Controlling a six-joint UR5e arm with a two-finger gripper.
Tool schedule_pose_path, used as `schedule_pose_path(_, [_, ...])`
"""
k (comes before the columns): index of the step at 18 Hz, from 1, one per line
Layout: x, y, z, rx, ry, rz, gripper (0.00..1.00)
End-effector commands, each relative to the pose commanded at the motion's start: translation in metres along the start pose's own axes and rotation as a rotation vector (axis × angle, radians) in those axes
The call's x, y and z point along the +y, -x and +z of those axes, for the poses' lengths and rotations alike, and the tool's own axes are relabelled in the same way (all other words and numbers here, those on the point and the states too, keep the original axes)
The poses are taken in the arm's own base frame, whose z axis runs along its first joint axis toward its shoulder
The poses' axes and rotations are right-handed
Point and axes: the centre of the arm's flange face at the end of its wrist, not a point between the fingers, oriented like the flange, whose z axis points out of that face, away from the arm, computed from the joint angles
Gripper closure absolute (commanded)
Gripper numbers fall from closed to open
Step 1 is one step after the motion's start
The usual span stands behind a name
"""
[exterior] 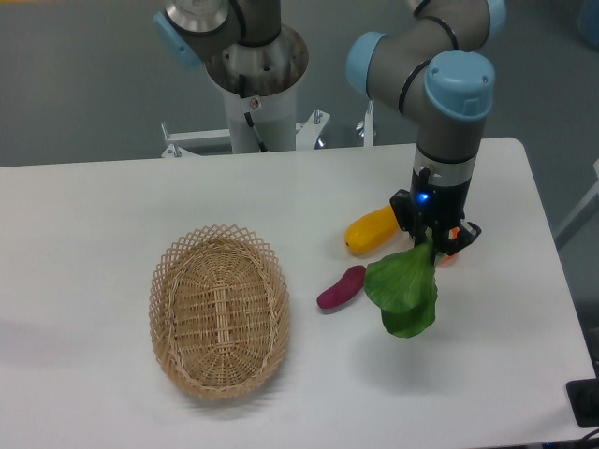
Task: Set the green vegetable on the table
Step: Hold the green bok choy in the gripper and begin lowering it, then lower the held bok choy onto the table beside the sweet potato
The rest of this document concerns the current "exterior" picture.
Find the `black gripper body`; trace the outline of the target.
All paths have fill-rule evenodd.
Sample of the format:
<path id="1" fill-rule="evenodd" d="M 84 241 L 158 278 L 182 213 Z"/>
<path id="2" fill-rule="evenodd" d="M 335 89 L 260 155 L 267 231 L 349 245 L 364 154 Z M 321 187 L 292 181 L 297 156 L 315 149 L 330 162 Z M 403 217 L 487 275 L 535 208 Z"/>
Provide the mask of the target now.
<path id="1" fill-rule="evenodd" d="M 415 226 L 427 227 L 427 239 L 431 240 L 434 231 L 449 232 L 460 229 L 456 242 L 448 240 L 446 254 L 459 253 L 470 246 L 481 234 L 481 228 L 465 220 L 464 206 L 471 181 L 451 186 L 433 184 L 433 176 L 428 168 L 412 174 L 411 188 L 399 190 L 389 204 L 394 211 L 398 225 L 410 237 Z"/>

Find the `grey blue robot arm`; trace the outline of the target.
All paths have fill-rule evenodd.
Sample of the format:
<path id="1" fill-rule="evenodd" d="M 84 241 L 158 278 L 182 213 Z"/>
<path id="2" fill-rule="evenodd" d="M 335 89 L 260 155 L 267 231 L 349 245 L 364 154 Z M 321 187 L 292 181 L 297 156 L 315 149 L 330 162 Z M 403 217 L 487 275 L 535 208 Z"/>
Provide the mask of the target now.
<path id="1" fill-rule="evenodd" d="M 402 36 L 369 32 L 347 54 L 349 84 L 418 127 L 411 186 L 390 199 L 400 229 L 432 242 L 431 259 L 471 245 L 480 228 L 464 205 L 495 71 L 480 49 L 503 28 L 502 1 L 418 1 Z M 277 1 L 168 1 L 153 17 L 181 65 L 204 65 L 233 103 L 235 152 L 290 150 L 295 111 L 259 109 L 295 88 L 308 65 L 303 39 L 281 19 Z"/>

